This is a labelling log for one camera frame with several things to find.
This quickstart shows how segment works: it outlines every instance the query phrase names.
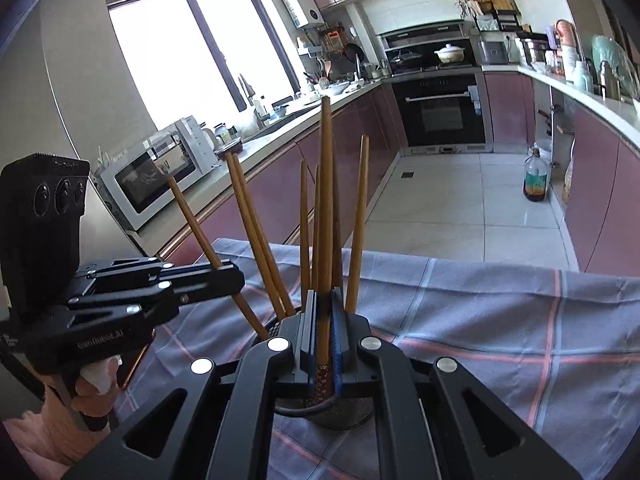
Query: oven handle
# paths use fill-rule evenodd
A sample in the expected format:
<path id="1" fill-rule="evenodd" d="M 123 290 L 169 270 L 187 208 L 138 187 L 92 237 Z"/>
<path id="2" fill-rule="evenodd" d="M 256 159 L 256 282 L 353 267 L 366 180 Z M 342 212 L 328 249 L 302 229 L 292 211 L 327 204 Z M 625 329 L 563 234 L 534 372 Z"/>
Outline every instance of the oven handle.
<path id="1" fill-rule="evenodd" d="M 418 101 L 435 101 L 436 99 L 451 99 L 455 97 L 471 97 L 471 94 L 469 92 L 464 92 L 462 94 L 432 95 L 429 97 L 405 97 L 404 101 L 407 103 L 415 103 Z"/>

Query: oven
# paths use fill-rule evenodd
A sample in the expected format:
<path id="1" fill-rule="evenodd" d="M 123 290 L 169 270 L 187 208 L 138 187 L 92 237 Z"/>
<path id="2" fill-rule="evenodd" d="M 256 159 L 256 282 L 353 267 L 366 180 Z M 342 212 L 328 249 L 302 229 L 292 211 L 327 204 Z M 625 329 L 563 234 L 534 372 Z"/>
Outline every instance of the oven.
<path id="1" fill-rule="evenodd" d="M 416 78 L 393 89 L 409 148 L 488 142 L 475 73 Z"/>
<path id="2" fill-rule="evenodd" d="M 174 198 L 165 174 L 184 191 L 218 165 L 212 141 L 191 116 L 126 150 L 99 174 L 98 191 L 138 230 Z"/>

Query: silver screw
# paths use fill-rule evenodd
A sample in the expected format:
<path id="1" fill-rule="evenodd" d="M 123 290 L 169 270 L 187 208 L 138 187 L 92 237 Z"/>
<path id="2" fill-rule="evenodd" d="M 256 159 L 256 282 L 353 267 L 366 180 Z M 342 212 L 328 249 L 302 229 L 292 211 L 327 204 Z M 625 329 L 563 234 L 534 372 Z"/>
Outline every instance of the silver screw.
<path id="1" fill-rule="evenodd" d="M 366 337 L 360 342 L 360 346 L 367 350 L 378 350 L 382 346 L 382 341 L 377 337 Z"/>
<path id="2" fill-rule="evenodd" d="M 213 368 L 213 362 L 209 359 L 196 359 L 193 363 L 191 363 L 191 371 L 194 374 L 202 375 L 206 374 Z"/>
<path id="3" fill-rule="evenodd" d="M 450 357 L 443 357 L 442 359 L 438 359 L 436 366 L 446 374 L 455 372 L 458 369 L 458 363 Z"/>
<path id="4" fill-rule="evenodd" d="M 272 339 L 269 339 L 267 346 L 269 347 L 269 350 L 272 350 L 274 352 L 282 352 L 283 350 L 289 348 L 289 341 L 287 339 L 284 339 L 283 337 L 274 337 Z"/>

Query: plaid tablecloth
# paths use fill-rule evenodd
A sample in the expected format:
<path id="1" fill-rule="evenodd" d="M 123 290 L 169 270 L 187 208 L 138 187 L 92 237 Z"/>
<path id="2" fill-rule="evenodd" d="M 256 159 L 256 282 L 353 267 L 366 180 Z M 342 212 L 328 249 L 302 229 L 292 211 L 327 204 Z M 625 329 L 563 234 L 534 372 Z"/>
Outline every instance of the plaid tablecloth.
<path id="1" fill-rule="evenodd" d="M 214 247 L 245 273 L 243 293 L 266 322 L 273 311 L 248 243 Z M 298 251 L 273 246 L 300 304 Z M 640 426 L 638 279 L 365 252 L 358 313 L 410 357 L 459 360 L 585 479 L 604 478 Z M 253 338 L 229 298 L 184 307 L 158 328 L 119 417 L 194 359 L 234 360 Z M 339 433 L 276 416 L 269 478 L 378 478 L 374 422 Z"/>

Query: sink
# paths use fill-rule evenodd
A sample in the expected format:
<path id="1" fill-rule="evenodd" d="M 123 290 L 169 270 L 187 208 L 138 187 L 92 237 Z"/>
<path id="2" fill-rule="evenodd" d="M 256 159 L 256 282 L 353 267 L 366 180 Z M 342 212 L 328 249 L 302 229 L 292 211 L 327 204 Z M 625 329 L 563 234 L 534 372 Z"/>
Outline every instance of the sink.
<path id="1" fill-rule="evenodd" d="M 266 128 L 261 129 L 258 133 L 256 133 L 253 137 L 251 137 L 251 139 L 249 140 L 255 140 L 255 139 L 260 139 L 261 137 L 267 136 L 269 134 L 275 133 L 277 132 L 279 129 L 281 129 L 281 127 L 286 126 L 287 124 L 289 124 L 291 121 L 297 119 L 298 117 L 302 117 L 304 114 L 309 113 L 311 110 L 315 110 L 316 108 L 319 107 L 319 103 L 316 106 L 313 107 L 308 107 L 308 108 L 303 108 L 302 110 L 297 110 L 295 112 L 292 112 L 290 114 L 287 114 L 286 116 L 284 116 L 283 118 L 281 118 L 279 121 L 270 124 L 269 126 L 267 126 Z"/>

